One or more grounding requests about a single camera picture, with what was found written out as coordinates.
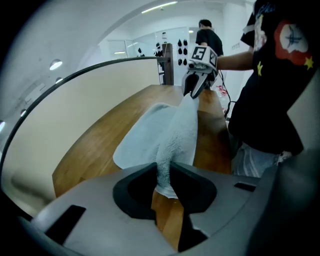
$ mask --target person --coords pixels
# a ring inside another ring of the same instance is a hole
[[[217,34],[212,30],[212,24],[207,19],[199,21],[200,30],[196,33],[195,43],[200,46],[209,46],[218,56],[224,55],[222,42]]]
[[[287,111],[316,71],[317,47],[310,40],[312,10],[295,7],[286,0],[257,0],[241,37],[249,51],[217,58],[218,70],[253,69],[228,125],[236,175],[259,178],[303,149]]]

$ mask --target wooden countertop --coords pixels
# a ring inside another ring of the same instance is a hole
[[[131,127],[152,105],[167,103],[178,106],[182,97],[180,86],[150,85],[102,116],[73,144],[53,172],[56,196],[84,180],[120,170],[113,161],[113,154]],[[199,96],[198,137],[193,165],[231,174],[226,122],[218,96],[211,90],[204,90]],[[177,249],[183,220],[183,207],[179,200],[168,199],[155,192],[151,208],[156,211],[158,228]]]

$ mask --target black t-shirt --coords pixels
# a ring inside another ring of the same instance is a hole
[[[201,43],[207,43],[207,45],[210,46],[218,56],[224,55],[222,50],[222,42],[219,36],[217,36],[217,34],[211,29],[200,29],[196,33],[195,43],[198,45]]]
[[[258,0],[243,30],[241,40],[254,47],[253,74],[234,105],[228,128],[263,152],[298,154],[303,149],[287,111],[309,83],[317,61],[303,19],[298,22],[297,17],[279,1]]]

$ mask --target robotic arm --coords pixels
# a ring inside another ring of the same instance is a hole
[[[196,46],[189,59],[186,74],[182,78],[182,93],[199,96],[209,81],[214,81],[217,71],[217,54],[209,46]]]

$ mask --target towel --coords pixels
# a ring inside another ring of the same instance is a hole
[[[157,163],[155,190],[177,198],[170,185],[170,162],[192,165],[197,145],[199,99],[190,93],[179,107],[165,103],[153,105],[133,125],[113,154],[114,163],[122,169]]]

